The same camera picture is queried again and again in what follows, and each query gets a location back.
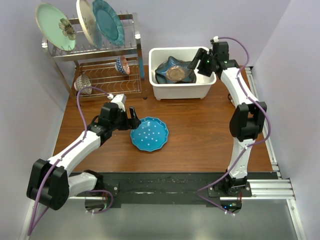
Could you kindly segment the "dark blue star plate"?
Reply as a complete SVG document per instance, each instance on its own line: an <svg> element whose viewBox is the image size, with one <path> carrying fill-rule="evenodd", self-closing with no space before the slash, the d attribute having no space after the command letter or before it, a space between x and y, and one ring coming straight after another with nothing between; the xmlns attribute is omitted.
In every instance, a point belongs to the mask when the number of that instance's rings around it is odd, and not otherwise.
<svg viewBox="0 0 320 240"><path fill-rule="evenodd" d="M163 75L164 77L166 77L166 72L170 67L180 66L185 70L185 78L186 78L190 74L190 72L194 72L193 69L188 68L189 64L190 64L190 61L183 61L180 59L176 59L173 56L169 56L167 61L160 64L158 66L158 68L154 71L155 76L156 76L156 74L160 74L160 75Z"/></svg>

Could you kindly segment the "dark blue glazed plate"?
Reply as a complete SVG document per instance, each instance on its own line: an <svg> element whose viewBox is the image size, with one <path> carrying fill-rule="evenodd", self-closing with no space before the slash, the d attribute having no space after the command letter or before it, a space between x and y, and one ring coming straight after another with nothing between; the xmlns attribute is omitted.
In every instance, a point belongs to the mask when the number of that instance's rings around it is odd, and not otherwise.
<svg viewBox="0 0 320 240"><path fill-rule="evenodd" d="M186 78L180 81L169 80L165 76L158 73L155 74L155 79L158 84L194 84L197 81L197 77L193 71L190 72Z"/></svg>

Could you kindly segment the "blue scalloped plate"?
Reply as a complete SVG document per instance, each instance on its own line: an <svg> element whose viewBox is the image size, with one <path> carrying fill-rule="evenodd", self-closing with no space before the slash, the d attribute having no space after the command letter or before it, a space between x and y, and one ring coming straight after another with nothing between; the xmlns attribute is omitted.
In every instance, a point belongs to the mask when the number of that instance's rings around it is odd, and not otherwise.
<svg viewBox="0 0 320 240"><path fill-rule="evenodd" d="M132 144L140 151L153 152L160 150L168 141L167 125L156 117L144 117L137 129L130 132Z"/></svg>

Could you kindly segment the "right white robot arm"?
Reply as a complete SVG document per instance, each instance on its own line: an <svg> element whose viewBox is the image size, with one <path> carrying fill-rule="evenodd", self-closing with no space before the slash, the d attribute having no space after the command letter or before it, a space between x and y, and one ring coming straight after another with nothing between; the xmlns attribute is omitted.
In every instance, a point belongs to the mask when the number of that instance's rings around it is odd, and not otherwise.
<svg viewBox="0 0 320 240"><path fill-rule="evenodd" d="M191 70L210 77L215 73L226 86L235 111L229 122L233 137L230 164L221 179L211 185L216 191L233 197L246 188L248 163L251 148L262 133L267 105L252 94L246 85L236 60L229 58L229 45L226 41L211 40L211 49L199 48L189 64Z"/></svg>

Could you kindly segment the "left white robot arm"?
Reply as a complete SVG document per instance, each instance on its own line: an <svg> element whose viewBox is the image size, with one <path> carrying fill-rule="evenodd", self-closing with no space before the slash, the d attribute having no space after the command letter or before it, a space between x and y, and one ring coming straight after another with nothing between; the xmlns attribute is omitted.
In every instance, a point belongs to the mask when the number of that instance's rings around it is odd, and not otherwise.
<svg viewBox="0 0 320 240"><path fill-rule="evenodd" d="M65 150L32 166L26 196L46 207L59 210L68 198L83 192L99 196L105 186L103 176L92 170L71 176L75 167L102 146L113 131L135 130L141 124L134 107L126 112L123 103L107 102L81 135Z"/></svg>

